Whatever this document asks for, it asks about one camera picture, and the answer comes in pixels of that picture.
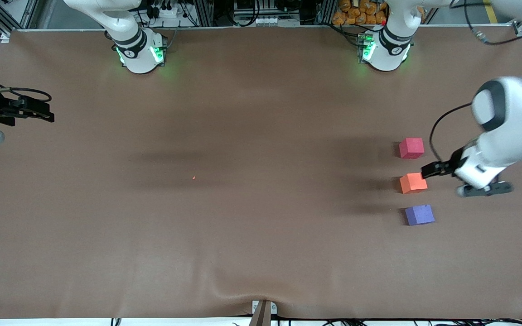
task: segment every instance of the power strip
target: power strip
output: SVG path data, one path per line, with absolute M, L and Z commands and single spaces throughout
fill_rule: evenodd
M 176 14 L 179 12 L 179 9 L 176 7 L 172 7 L 170 10 L 160 9 L 159 18 L 176 18 Z

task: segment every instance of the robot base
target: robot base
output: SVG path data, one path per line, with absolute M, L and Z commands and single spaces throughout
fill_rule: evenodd
M 468 184 L 456 189 L 456 194 L 461 197 L 490 197 L 510 192 L 513 192 L 513 185 L 504 181 L 491 183 L 482 189 L 473 188 L 473 186 Z
M 167 39 L 151 29 L 142 30 L 146 33 L 147 42 L 136 58 L 127 58 L 116 49 L 120 55 L 122 66 L 135 74 L 145 74 L 151 72 L 157 66 L 164 66 L 166 57 Z
M 388 51 L 381 45 L 380 42 L 381 31 L 367 31 L 366 33 L 360 34 L 358 37 L 358 44 L 364 45 L 363 48 L 358 49 L 358 57 L 360 62 L 367 63 L 372 68 L 381 72 L 391 72 L 396 70 L 404 60 L 408 57 L 408 50 L 400 49 L 399 55 L 390 55 Z

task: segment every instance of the brown tablecloth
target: brown tablecloth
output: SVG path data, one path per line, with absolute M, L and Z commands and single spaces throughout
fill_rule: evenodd
M 139 76 L 102 33 L 13 33 L 0 83 L 51 93 L 56 122 L 0 126 L 0 318 L 228 316 L 259 298 L 284 317 L 522 318 L 522 163 L 509 195 L 458 198 L 449 177 L 402 195 L 433 158 L 395 156 L 522 75 L 522 41 L 428 27 L 415 43 L 382 73 L 330 29 L 181 31 Z M 478 133 L 463 110 L 436 145 Z M 406 226 L 420 204 L 436 223 Z

